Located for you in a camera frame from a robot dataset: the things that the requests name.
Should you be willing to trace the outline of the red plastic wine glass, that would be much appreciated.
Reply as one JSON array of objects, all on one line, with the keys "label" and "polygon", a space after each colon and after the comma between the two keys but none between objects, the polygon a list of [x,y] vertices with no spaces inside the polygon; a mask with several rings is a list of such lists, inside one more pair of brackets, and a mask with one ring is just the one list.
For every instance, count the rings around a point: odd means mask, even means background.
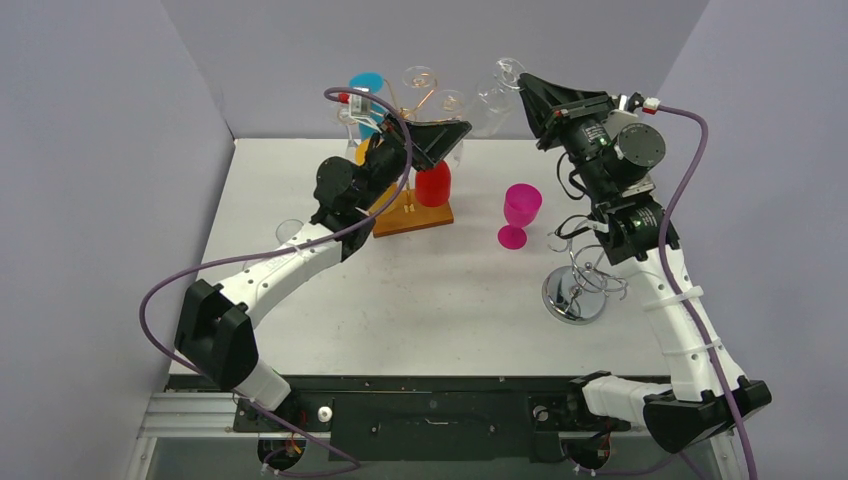
[{"label": "red plastic wine glass", "polygon": [[415,198],[423,206],[436,208],[446,204],[451,194],[452,174],[445,161],[430,170],[415,174]]}]

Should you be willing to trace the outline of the yellow plastic wine glass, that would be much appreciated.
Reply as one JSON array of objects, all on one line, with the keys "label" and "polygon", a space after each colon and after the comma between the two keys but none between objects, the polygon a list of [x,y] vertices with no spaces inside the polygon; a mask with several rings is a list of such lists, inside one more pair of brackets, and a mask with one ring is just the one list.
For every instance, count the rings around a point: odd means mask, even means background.
[{"label": "yellow plastic wine glass", "polygon": [[[369,147],[369,139],[363,140],[359,146],[356,148],[354,153],[354,163],[358,166],[363,166],[365,164],[365,154]],[[386,204],[389,199],[395,194],[398,190],[397,182],[393,182],[388,186],[388,188],[378,196],[375,202],[367,209],[369,214],[374,214],[377,212],[384,204]]]}]

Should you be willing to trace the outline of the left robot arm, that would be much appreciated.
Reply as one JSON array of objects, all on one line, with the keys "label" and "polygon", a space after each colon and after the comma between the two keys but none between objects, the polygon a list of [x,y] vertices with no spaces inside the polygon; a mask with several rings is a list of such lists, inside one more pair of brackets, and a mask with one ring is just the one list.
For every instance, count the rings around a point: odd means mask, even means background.
[{"label": "left robot arm", "polygon": [[272,429],[291,427],[298,402],[290,384],[261,360],[255,329],[298,287],[364,245],[375,225],[367,211],[391,185],[410,170],[441,165],[470,130],[462,120],[414,122],[387,115],[362,164],[339,156],[324,160],[313,193],[318,210],[291,240],[216,284],[200,279],[187,289],[176,350],[220,389],[258,405]]}]

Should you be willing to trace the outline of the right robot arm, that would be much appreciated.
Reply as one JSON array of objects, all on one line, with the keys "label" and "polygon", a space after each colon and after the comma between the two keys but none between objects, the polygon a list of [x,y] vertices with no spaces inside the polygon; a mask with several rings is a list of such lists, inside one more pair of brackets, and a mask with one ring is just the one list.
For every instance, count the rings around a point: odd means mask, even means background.
[{"label": "right robot arm", "polygon": [[748,378],[716,334],[669,211],[654,198],[649,174],[666,144],[639,116],[659,112],[660,102],[571,89],[529,73],[517,85],[538,148],[560,147],[572,164],[612,273],[640,302],[670,373],[665,385],[608,372],[580,378],[563,402],[566,418],[578,427],[600,417],[638,425],[678,453],[768,405],[766,383]]}]

